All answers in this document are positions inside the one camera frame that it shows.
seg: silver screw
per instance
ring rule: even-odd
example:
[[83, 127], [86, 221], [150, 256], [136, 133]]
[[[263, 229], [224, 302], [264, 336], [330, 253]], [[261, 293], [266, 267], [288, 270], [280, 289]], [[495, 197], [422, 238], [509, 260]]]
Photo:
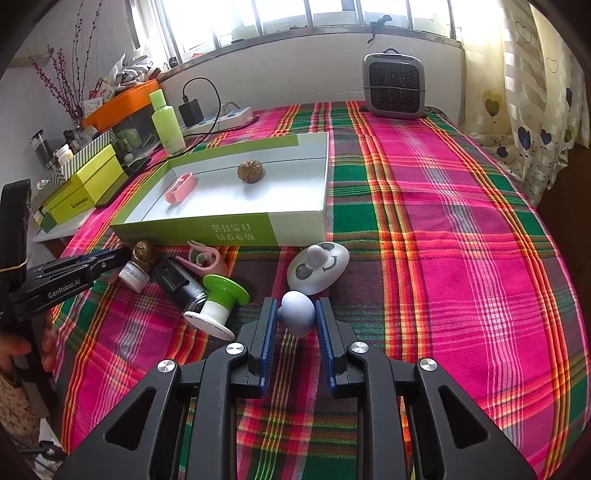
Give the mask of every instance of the silver screw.
[[163, 374], [167, 374], [174, 370], [174, 362], [172, 360], [162, 360], [158, 364], [158, 371], [162, 372]]
[[241, 343], [230, 343], [230, 345], [228, 345], [226, 347], [226, 352], [229, 353], [230, 355], [238, 355], [239, 353], [242, 353], [244, 351], [244, 345]]
[[437, 368], [437, 362], [432, 358], [423, 358], [419, 365], [421, 365], [421, 368], [427, 372], [432, 372]]
[[351, 350], [355, 353], [365, 353], [369, 350], [369, 345], [365, 342], [354, 342], [351, 343]]

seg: lime green bottle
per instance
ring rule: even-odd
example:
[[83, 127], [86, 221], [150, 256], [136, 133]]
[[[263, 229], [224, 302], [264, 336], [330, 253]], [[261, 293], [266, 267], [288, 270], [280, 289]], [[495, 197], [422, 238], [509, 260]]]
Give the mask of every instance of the lime green bottle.
[[183, 133], [174, 114], [174, 108], [166, 105], [162, 89], [150, 93], [150, 100], [154, 107], [152, 121], [166, 153], [169, 155], [183, 153], [185, 150]]

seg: window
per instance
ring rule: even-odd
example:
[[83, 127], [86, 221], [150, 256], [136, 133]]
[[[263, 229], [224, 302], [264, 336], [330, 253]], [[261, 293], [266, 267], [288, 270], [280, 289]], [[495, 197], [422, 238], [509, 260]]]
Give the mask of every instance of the window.
[[450, 12], [447, 0], [410, 0], [413, 28], [443, 37], [450, 34]]
[[448, 0], [126, 1], [140, 24], [140, 43], [147, 38], [153, 51], [159, 41], [167, 58], [176, 56], [180, 63], [266, 35], [272, 41], [331, 31], [370, 32], [369, 25], [386, 14], [392, 17], [386, 27], [455, 38]]
[[255, 0], [265, 35], [306, 28], [306, 7], [303, 0]]
[[309, 0], [315, 27], [358, 25], [355, 0]]
[[361, 5], [367, 25], [377, 22], [382, 15], [390, 15], [392, 21], [386, 23], [387, 27], [410, 27], [405, 0], [363, 0]]

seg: window sill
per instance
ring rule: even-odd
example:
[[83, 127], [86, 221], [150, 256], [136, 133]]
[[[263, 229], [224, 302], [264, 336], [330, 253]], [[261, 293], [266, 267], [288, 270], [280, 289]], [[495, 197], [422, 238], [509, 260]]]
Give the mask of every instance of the window sill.
[[[270, 43], [274, 41], [280, 40], [287, 40], [290, 38], [298, 38], [298, 37], [310, 37], [312, 35], [326, 35], [326, 34], [336, 34], [336, 33], [364, 33], [367, 34], [368, 37], [371, 35], [371, 27], [369, 26], [346, 26], [346, 27], [313, 27], [313, 28], [298, 28], [296, 30], [289, 30], [284, 32], [273, 33], [269, 35], [263, 35], [261, 37], [249, 38], [247, 40], [242, 40], [237, 43], [228, 45], [226, 47], [222, 47], [218, 50], [211, 51], [206, 53], [199, 58], [186, 61], [175, 67], [167, 72], [161, 73], [158, 76], [158, 81], [163, 82], [164, 80], [169, 79], [170, 77], [175, 76], [177, 73], [182, 72], [183, 70], [187, 70], [191, 67], [199, 65], [209, 60], [216, 59], [221, 57], [222, 55], [226, 55], [228, 53], [232, 53], [238, 50], [242, 50], [244, 48], [255, 47], [258, 45], [262, 45], [264, 43]], [[442, 43], [445, 45], [450, 45], [452, 47], [463, 48], [462, 43], [453, 40], [451, 38], [442, 37], [440, 35], [436, 35], [434, 33], [428, 32], [421, 32], [416, 30], [408, 30], [406, 28], [392, 28], [392, 27], [382, 27], [378, 30], [378, 34], [380, 35], [393, 35], [395, 37], [411, 37], [411, 38], [419, 38], [421, 40], [432, 41], [435, 43]]]

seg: bed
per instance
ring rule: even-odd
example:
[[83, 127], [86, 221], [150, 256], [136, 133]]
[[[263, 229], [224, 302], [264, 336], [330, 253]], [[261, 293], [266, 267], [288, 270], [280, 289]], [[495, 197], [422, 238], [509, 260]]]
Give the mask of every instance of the bed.
[[[398, 121], [361, 107], [261, 111], [198, 148], [329, 132], [329, 240], [351, 254], [323, 293], [336, 318], [392, 358], [435, 358], [545, 479], [590, 414], [587, 337], [557, 248], [494, 160], [442, 114]], [[95, 212], [64, 254], [115, 247], [109, 222], [149, 174]], [[281, 298], [298, 251], [220, 248], [252, 298], [230, 329], [256, 320], [264, 297]], [[194, 362], [222, 345], [188, 327], [156, 284], [137, 295], [107, 280], [55, 310], [63, 415], [53, 426], [68, 452], [158, 361]], [[239, 478], [354, 479], [355, 406], [328, 396], [315, 335], [277, 335], [268, 395], [239, 405]]]

